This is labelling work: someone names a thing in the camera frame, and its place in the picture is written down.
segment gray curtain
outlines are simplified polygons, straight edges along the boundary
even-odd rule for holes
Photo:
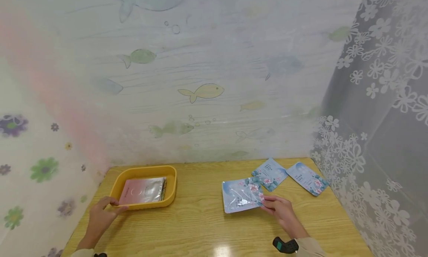
[[[363,0],[311,157],[375,256],[428,256],[428,0]]]

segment sleeve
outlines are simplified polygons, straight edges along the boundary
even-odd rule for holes
[[[296,238],[299,250],[296,257],[327,257],[318,242],[312,237]]]
[[[93,257],[94,256],[94,249],[87,249],[83,248],[81,250],[78,250],[74,252],[71,257]]]

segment green flower print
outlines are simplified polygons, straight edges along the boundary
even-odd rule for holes
[[[11,230],[14,230],[16,226],[19,226],[21,224],[22,218],[24,218],[24,215],[22,214],[23,209],[19,206],[16,206],[13,209],[9,210],[8,215],[4,217],[5,220],[5,227],[10,228]]]
[[[49,181],[58,171],[57,167],[58,161],[56,161],[54,158],[40,159],[36,165],[31,167],[33,174],[30,178],[32,180],[36,180],[37,183]]]
[[[82,197],[81,197],[81,203],[85,203],[85,201],[88,199],[88,196],[87,195],[83,195]]]

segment yellow tray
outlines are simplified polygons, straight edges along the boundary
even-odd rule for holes
[[[136,203],[127,204],[129,209],[152,209],[158,207],[166,207],[172,203],[175,198],[175,189],[177,187],[177,170],[169,165],[164,166],[152,166],[152,167],[138,167],[131,168],[123,171],[114,182],[113,188],[110,192],[110,196],[119,200],[122,194],[122,190],[125,186],[125,182],[128,179],[147,179],[166,177],[166,190],[165,198],[163,201],[148,202],[148,203]]]

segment wrist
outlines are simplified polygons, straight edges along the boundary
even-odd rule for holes
[[[289,223],[287,224],[287,228],[285,229],[285,232],[287,232],[288,236],[292,240],[295,238],[309,237],[308,232],[296,217],[289,221]]]
[[[93,249],[97,245],[98,241],[100,240],[102,234],[99,234],[98,232],[89,232],[87,231],[85,236],[82,238],[82,240],[79,242],[79,245],[76,250],[80,249]]]

